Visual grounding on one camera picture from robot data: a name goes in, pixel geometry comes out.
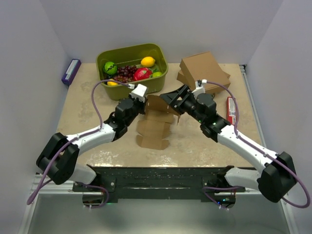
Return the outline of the brown cardboard box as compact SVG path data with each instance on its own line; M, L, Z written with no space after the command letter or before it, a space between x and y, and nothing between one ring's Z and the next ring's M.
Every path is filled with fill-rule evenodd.
M169 146L167 137L171 134L171 125L178 114L160 96L148 95L145 115L137 123L136 143L142 148L164 150Z

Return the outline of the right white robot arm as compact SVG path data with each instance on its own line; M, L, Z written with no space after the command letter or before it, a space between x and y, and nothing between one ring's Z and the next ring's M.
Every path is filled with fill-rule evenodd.
M237 131L234 125L217 114L212 95L203 91L192 92L183 85L160 95L160 98L180 115L189 114L199 122L206 137L233 150L255 168L254 171L231 168L217 179L220 190L252 188L260 191L267 200L277 203L296 184L292 157L286 152L270 151Z

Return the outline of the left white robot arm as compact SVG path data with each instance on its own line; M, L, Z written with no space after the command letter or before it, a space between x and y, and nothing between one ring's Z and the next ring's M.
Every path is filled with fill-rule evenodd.
M98 127L75 135L52 135L36 165L57 185L74 181L83 183L89 191L98 190L101 179L90 166L78 164L78 157L99 145L120 139L138 114L144 114L145 104L144 97L128 97L121 100Z

